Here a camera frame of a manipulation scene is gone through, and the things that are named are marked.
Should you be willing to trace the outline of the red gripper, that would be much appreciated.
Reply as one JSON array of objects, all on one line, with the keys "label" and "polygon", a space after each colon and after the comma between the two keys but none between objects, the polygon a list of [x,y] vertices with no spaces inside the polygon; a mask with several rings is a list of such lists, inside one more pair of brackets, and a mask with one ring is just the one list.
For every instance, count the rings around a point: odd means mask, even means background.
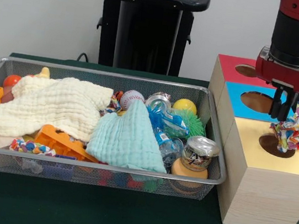
[{"label": "red gripper", "polygon": [[269,111],[272,118],[281,122],[286,121],[299,93],[299,69],[286,67],[262,56],[258,56],[255,63],[255,70],[259,78],[268,83],[276,82],[293,89],[294,92],[287,92],[286,101],[282,103],[281,97],[284,89],[283,87],[277,87]]}]

